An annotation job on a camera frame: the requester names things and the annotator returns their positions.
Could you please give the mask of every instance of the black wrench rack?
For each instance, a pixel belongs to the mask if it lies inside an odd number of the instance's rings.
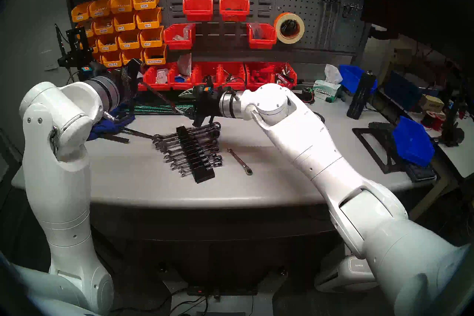
[[[183,149],[183,153],[186,155],[192,176],[196,183],[201,183],[214,178],[216,175],[212,165],[206,157],[201,157],[199,154],[197,139],[189,136],[188,130],[184,126],[177,127],[176,134],[180,140],[181,148]]]

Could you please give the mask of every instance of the cardboard box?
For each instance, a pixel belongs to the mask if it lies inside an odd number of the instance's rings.
[[[314,96],[324,99],[326,102],[332,103],[336,99],[336,95],[341,84],[333,84],[329,81],[316,80],[313,85]]]
[[[439,98],[423,94],[420,99],[420,106],[424,111],[441,112],[444,107],[444,103]]]

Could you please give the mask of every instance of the masking tape roll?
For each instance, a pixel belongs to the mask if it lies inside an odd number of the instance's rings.
[[[285,35],[283,35],[282,25],[288,20],[293,20],[296,22],[296,29],[290,34],[284,31]],[[292,13],[282,13],[278,15],[273,23],[273,27],[275,28],[277,38],[285,44],[292,44],[298,42],[304,34],[303,20],[298,15]]]

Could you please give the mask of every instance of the blue cloth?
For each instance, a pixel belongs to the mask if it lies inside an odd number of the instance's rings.
[[[112,116],[116,116],[120,112],[120,106],[115,108],[110,112]],[[120,123],[114,123],[112,121],[109,121],[105,118],[102,118],[98,123],[96,123],[91,130],[91,133],[89,133],[89,137],[87,138],[87,141],[89,140],[95,140],[98,137],[100,137],[101,133],[111,133],[111,134],[116,134],[120,132],[120,128],[127,126],[130,122],[132,122],[135,119],[135,116],[130,116],[126,120],[120,122]]]

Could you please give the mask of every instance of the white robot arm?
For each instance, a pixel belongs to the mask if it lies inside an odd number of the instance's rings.
[[[26,192],[49,242],[49,272],[79,290],[73,292],[74,304],[99,314],[110,309],[113,285],[91,240],[84,142],[93,122],[120,99],[111,84],[96,80],[59,89],[41,83],[20,108]],[[311,180],[325,198],[335,228],[358,258],[367,259],[395,313],[423,312],[450,280],[467,246],[454,247],[408,220],[396,196],[359,175],[319,117],[287,88],[266,84],[255,92],[226,91],[214,102],[221,116],[253,119]]]

